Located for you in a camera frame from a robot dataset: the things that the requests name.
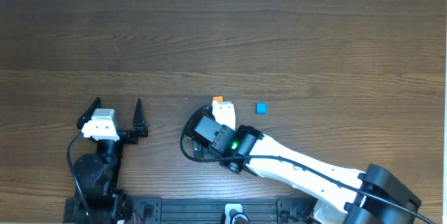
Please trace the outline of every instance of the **wooden tabletop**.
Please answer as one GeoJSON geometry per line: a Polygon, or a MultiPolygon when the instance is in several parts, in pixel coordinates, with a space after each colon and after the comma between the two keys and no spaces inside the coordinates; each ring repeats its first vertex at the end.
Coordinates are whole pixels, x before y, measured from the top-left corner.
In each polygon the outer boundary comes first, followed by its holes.
{"type": "MultiPolygon", "coordinates": [[[[187,118],[224,96],[295,151],[388,168],[440,222],[445,65],[445,0],[0,0],[0,221],[62,220],[66,148],[97,96],[127,129],[142,98],[132,195],[302,195],[182,156],[187,118]]],[[[74,158],[94,150],[79,141],[74,158]]]]}

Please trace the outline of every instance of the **wood grain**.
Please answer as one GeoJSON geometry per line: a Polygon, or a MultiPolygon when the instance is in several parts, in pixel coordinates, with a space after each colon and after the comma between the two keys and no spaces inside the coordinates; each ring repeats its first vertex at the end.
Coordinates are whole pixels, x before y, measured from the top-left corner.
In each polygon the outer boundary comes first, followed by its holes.
{"type": "Polygon", "coordinates": [[[296,151],[388,168],[441,221],[445,0],[0,0],[0,49],[0,221],[61,221],[66,148],[97,96],[122,128],[142,98],[150,134],[125,149],[120,181],[131,194],[302,195],[182,157],[184,122],[216,95],[296,151]]]}

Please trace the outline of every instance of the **green light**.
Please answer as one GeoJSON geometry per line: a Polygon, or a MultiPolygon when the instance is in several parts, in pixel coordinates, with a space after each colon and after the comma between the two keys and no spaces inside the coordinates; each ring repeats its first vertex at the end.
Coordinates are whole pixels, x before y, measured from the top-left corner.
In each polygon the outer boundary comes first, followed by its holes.
{"type": "Polygon", "coordinates": [[[236,148],[237,148],[237,142],[233,142],[231,144],[231,149],[236,150],[236,148]]]}

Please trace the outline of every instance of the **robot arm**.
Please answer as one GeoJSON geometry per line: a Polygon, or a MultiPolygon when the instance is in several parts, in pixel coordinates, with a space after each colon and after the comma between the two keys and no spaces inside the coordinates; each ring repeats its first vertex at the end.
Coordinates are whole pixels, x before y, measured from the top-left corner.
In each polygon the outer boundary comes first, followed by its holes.
{"type": "MultiPolygon", "coordinates": [[[[370,165],[368,171],[330,165],[292,151],[269,135],[251,126],[237,130],[220,122],[234,119],[231,106],[213,104],[195,114],[186,136],[220,158],[237,156],[275,156],[287,158],[309,167],[343,184],[385,198],[407,209],[417,211],[420,200],[389,171],[370,165]]],[[[303,170],[290,163],[266,158],[245,158],[221,162],[232,172],[248,170],[260,177],[282,181],[317,199],[312,218],[320,223],[412,223],[414,217],[389,204],[365,197],[349,189],[303,170]]]]}

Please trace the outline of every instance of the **white plastic part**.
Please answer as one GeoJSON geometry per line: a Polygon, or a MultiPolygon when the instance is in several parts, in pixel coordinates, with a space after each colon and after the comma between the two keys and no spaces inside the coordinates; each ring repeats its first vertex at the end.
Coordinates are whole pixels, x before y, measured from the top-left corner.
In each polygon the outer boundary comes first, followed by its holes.
{"type": "MultiPolygon", "coordinates": [[[[330,165],[304,154],[292,151],[275,141],[272,137],[264,135],[258,140],[250,155],[281,156],[306,165],[333,179],[360,188],[362,181],[358,179],[362,171],[330,165]]],[[[314,218],[322,223],[342,223],[347,212],[344,205],[352,203],[357,193],[340,188],[310,171],[294,167],[290,163],[278,160],[256,159],[250,160],[247,167],[257,175],[265,178],[282,181],[318,199],[314,207],[314,218]]]]}
{"type": "Polygon", "coordinates": [[[119,140],[117,134],[117,121],[113,109],[96,109],[91,120],[82,127],[84,137],[92,137],[95,140],[119,140]]]}
{"type": "Polygon", "coordinates": [[[212,101],[212,114],[219,124],[224,124],[233,130],[236,129],[235,106],[230,102],[212,101]]]}

